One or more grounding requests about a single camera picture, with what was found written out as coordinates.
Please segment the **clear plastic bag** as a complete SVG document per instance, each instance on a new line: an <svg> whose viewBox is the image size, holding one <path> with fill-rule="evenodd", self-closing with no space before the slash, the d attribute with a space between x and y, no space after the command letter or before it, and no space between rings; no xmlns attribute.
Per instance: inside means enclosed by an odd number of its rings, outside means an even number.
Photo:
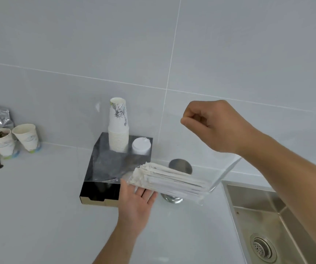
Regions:
<svg viewBox="0 0 316 264"><path fill-rule="evenodd" d="M192 166L191 175L193 177L212 182L213 189L209 192L210 194L236 166L241 157L236 154L212 150L193 132L183 126L180 119L181 116L164 113L159 139L154 144L156 147L153 149L150 163L168 167L171 160L186 160Z"/></svg>

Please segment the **person's left hand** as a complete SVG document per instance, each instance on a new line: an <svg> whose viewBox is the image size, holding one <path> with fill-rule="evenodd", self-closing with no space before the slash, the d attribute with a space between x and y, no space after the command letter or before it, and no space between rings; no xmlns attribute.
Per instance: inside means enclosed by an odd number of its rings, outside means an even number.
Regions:
<svg viewBox="0 0 316 264"><path fill-rule="evenodd" d="M136 188L134 185L132 185L131 195L120 196L119 193L117 224L143 230L148 223L157 196L156 191L142 187Z"/></svg>

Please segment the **bundle of paper-wrapped straws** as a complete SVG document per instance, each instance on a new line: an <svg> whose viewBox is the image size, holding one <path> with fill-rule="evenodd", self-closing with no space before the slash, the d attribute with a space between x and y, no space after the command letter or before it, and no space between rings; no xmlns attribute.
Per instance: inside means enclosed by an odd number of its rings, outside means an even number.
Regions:
<svg viewBox="0 0 316 264"><path fill-rule="evenodd" d="M127 184L195 203L213 189L212 182L156 163L145 163L122 177Z"/></svg>

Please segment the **stack of white cup lids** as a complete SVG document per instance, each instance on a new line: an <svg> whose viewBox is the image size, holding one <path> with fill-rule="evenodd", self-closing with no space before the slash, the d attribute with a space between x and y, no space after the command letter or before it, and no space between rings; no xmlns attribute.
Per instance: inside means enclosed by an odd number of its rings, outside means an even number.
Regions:
<svg viewBox="0 0 316 264"><path fill-rule="evenodd" d="M132 143L132 152L135 155L148 155L151 150L151 141L147 137L136 138Z"/></svg>

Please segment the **empty printed paper cup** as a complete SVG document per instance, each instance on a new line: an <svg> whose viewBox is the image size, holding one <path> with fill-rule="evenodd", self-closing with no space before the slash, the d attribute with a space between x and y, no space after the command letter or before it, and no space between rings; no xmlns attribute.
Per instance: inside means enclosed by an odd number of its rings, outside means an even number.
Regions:
<svg viewBox="0 0 316 264"><path fill-rule="evenodd" d="M41 143L34 124L20 124L12 129L12 133L29 153L40 151Z"/></svg>

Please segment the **black organizer box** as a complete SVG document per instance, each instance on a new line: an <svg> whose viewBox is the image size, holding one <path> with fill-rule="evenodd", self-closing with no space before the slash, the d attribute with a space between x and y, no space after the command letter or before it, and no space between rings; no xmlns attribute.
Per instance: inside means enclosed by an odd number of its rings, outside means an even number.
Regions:
<svg viewBox="0 0 316 264"><path fill-rule="evenodd" d="M132 143L139 136L130 135L124 152L109 147L109 135L102 132L96 141L80 192L81 204L117 207L120 178L151 161L152 146L144 155L134 153Z"/></svg>

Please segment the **stack of white paper cups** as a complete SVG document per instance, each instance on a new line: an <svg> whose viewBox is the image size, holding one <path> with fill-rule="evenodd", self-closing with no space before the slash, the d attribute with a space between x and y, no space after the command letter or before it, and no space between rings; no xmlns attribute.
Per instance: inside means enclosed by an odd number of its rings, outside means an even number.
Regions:
<svg viewBox="0 0 316 264"><path fill-rule="evenodd" d="M129 144L129 123L125 99L113 97L110 99L109 148L115 152L125 152Z"/></svg>

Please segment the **person's left forearm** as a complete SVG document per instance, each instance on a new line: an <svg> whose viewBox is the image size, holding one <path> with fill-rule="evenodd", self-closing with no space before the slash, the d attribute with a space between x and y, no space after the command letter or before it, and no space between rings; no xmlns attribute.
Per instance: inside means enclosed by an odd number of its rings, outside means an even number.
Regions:
<svg viewBox="0 0 316 264"><path fill-rule="evenodd" d="M129 264L142 229L117 224L92 264Z"/></svg>

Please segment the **round steel fixture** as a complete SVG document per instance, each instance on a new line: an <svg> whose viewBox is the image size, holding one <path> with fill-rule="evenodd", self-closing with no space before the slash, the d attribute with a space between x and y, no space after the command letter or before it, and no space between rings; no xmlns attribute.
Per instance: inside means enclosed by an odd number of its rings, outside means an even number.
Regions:
<svg viewBox="0 0 316 264"><path fill-rule="evenodd" d="M192 166L190 165L189 162L187 162L186 160L183 160L183 159L171 160L169 162L168 167L171 169L183 172L183 173L187 173L189 175L192 174ZM161 194L161 196L164 200L166 200L167 202L169 202L171 204L179 204L183 201L182 198L173 197L173 196L166 195L166 194Z"/></svg>

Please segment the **steel sink drain strainer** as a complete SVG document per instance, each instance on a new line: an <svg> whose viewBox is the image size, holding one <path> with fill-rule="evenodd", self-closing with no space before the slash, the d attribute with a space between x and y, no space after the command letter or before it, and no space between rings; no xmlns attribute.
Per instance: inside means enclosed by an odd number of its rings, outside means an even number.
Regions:
<svg viewBox="0 0 316 264"><path fill-rule="evenodd" d="M253 252L259 259L268 264L274 264L277 261L277 251L266 236L253 233L249 240Z"/></svg>

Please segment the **paper cup with dregs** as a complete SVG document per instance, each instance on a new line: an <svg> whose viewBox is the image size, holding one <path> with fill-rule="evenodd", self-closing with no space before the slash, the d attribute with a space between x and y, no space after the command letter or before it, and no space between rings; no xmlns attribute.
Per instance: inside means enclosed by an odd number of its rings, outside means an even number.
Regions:
<svg viewBox="0 0 316 264"><path fill-rule="evenodd" d="M0 128L0 155L4 159L16 158L20 149L16 145L12 131L9 128Z"/></svg>

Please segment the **person's right forearm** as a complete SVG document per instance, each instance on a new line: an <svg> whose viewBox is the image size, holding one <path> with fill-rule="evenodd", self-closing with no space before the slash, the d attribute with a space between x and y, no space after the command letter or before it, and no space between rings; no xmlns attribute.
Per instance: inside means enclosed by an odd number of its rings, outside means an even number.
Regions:
<svg viewBox="0 0 316 264"><path fill-rule="evenodd" d="M238 153L262 173L316 242L316 165L254 128L237 135Z"/></svg>

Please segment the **stainless steel sink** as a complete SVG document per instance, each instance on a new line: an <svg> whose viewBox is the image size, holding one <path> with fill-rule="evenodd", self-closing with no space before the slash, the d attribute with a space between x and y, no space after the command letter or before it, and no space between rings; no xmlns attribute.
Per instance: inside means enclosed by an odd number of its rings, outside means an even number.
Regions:
<svg viewBox="0 0 316 264"><path fill-rule="evenodd" d="M274 245L274 264L316 264L316 243L273 189L231 181L222 186L247 264L268 264L251 248L253 233Z"/></svg>

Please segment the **person's right hand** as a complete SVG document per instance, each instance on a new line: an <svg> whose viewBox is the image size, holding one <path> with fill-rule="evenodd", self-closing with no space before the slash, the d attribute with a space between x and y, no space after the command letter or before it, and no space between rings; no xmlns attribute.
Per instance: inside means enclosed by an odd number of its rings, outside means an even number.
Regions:
<svg viewBox="0 0 316 264"><path fill-rule="evenodd" d="M214 151L242 155L259 131L247 122L226 100L220 112L221 126L217 129L202 124L188 124L187 129Z"/></svg>

